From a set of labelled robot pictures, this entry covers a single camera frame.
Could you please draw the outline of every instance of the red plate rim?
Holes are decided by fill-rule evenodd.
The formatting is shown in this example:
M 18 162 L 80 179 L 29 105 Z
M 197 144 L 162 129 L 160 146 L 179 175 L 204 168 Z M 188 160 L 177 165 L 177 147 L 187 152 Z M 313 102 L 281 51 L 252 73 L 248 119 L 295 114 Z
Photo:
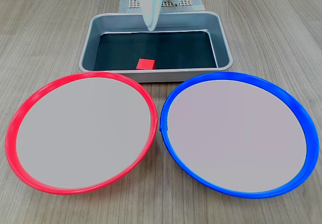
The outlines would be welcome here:
M 140 155 L 137 157 L 137 159 L 134 161 L 132 165 L 127 167 L 124 171 L 119 173 L 118 175 L 114 176 L 111 179 L 108 179 L 104 182 L 101 182 L 96 185 L 92 185 L 89 187 L 82 187 L 82 188 L 76 188 L 76 189 L 64 189 L 64 188 L 57 188 L 53 186 L 46 185 L 44 183 L 39 182 L 38 180 L 34 179 L 31 177 L 25 169 L 22 167 L 18 155 L 17 155 L 17 149 L 16 149 L 16 140 L 17 140 L 17 135 L 19 131 L 19 127 L 28 113 L 28 111 L 38 102 L 42 97 L 50 93 L 51 91 L 66 85 L 68 83 L 81 80 L 81 79 L 86 79 L 86 78 L 108 78 L 108 79 L 113 79 L 117 80 L 120 82 L 123 82 L 134 89 L 136 89 L 145 99 L 145 101 L 148 104 L 148 107 L 150 109 L 150 115 L 151 115 L 151 124 L 150 124 L 150 132 L 148 139 L 146 141 L 146 144 L 140 153 Z M 8 162 L 14 171 L 14 173 L 27 185 L 51 194 L 60 194 L 60 195 L 71 195 L 71 194 L 80 194 L 80 193 L 86 193 L 89 191 L 97 190 L 100 189 L 104 186 L 107 186 L 123 176 L 125 176 L 128 172 L 130 172 L 138 163 L 144 158 L 144 156 L 147 154 L 148 150 L 150 149 L 156 135 L 156 128 L 157 128 L 157 123 L 158 123 L 158 118 L 157 118 L 157 112 L 156 112 L 156 107 L 154 104 L 154 101 L 150 94 L 141 86 L 139 83 L 136 81 L 125 77 L 120 74 L 116 73 L 110 73 L 110 72 L 82 72 L 82 73 L 76 73 L 72 74 L 63 78 L 60 78 L 58 80 L 55 80 L 46 86 L 42 87 L 38 91 L 36 91 L 32 96 L 30 96 L 23 104 L 22 106 L 17 110 L 15 115 L 13 116 L 8 130 L 7 130 L 7 135 L 6 135 L 6 143 L 5 143 L 5 148 L 6 148 L 6 154 L 7 154 L 7 159 Z

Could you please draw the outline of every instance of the black tray bottom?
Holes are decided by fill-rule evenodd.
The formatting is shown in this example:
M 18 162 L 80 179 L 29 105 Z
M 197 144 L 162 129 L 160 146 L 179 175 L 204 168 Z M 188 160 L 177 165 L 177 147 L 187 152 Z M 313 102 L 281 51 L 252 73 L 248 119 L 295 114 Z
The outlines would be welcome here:
M 135 70 L 141 58 L 154 59 L 155 69 L 216 67 L 209 35 L 192 31 L 104 34 L 94 70 Z

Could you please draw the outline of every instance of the plate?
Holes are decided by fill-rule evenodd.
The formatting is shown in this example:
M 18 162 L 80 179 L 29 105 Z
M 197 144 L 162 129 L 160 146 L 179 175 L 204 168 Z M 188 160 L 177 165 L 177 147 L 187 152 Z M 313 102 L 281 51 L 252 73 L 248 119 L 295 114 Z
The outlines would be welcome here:
M 160 117 L 166 147 L 205 186 L 243 198 L 284 194 L 303 183 L 318 158 L 316 128 L 280 87 L 238 72 L 179 85 Z
M 16 112 L 6 153 L 16 175 L 53 194 L 99 189 L 131 171 L 157 128 L 155 104 L 137 82 L 109 72 L 58 79 Z

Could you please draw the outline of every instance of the table surface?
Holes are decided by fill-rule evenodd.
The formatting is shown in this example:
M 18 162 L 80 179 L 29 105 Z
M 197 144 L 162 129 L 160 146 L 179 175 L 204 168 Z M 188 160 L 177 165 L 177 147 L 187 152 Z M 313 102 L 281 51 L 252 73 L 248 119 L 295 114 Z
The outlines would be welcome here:
M 311 115 L 322 139 L 322 0 L 203 0 L 220 15 L 234 60 L 230 71 L 267 79 Z M 36 90 L 79 72 L 91 18 L 118 0 L 0 0 L 0 223 L 321 223 L 322 155 L 310 178 L 271 199 L 220 194 L 174 162 L 158 132 L 126 177 L 87 194 L 33 190 L 10 169 L 8 124 Z M 178 84 L 144 84 L 158 114 Z

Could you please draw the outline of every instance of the tray rim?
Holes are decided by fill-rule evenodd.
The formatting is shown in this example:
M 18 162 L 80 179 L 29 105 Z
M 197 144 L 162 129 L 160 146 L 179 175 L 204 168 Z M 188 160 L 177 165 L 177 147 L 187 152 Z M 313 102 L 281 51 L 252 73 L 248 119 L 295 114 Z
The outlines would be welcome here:
M 214 12 L 210 12 L 210 11 L 184 11 L 184 12 L 164 12 L 164 13 L 160 13 L 161 15 L 184 15 L 184 14 L 209 14 L 209 15 L 213 15 L 218 19 L 219 22 L 219 26 L 220 26 L 220 32 L 222 35 L 222 38 L 224 40 L 224 44 L 226 47 L 226 51 L 227 51 L 227 55 L 228 55 L 228 59 L 229 62 L 226 66 L 224 67 L 217 67 L 217 68 L 188 68 L 188 69 L 149 69 L 149 70 L 103 70 L 103 72 L 111 72 L 111 73 L 118 73 L 118 74 L 146 74 L 146 73 L 170 73 L 170 72 L 205 72 L 205 71 L 223 71 L 223 70 L 227 70 L 228 68 L 230 68 L 233 64 L 233 60 L 231 57 L 231 51 L 229 49 L 228 43 L 227 43 L 227 38 L 225 35 L 225 32 L 223 30 L 223 25 L 221 22 L 221 19 L 219 17 L 218 14 L 214 13 Z M 88 41 L 89 41 L 89 37 L 91 34 L 91 29 L 93 26 L 94 21 L 97 18 L 100 17 L 104 17 L 104 16 L 138 16 L 138 15 L 142 15 L 141 13 L 105 13 L 105 14 L 98 14 L 96 16 L 94 16 L 91 21 L 90 21 L 90 25 L 89 25 L 89 29 L 87 32 L 87 36 L 86 36 L 86 40 L 82 49 L 82 53 L 81 53 L 81 57 L 78 63 L 79 69 L 82 72 L 95 72 L 93 70 L 87 70 L 83 67 L 83 58 L 86 52 L 86 49 L 88 47 Z

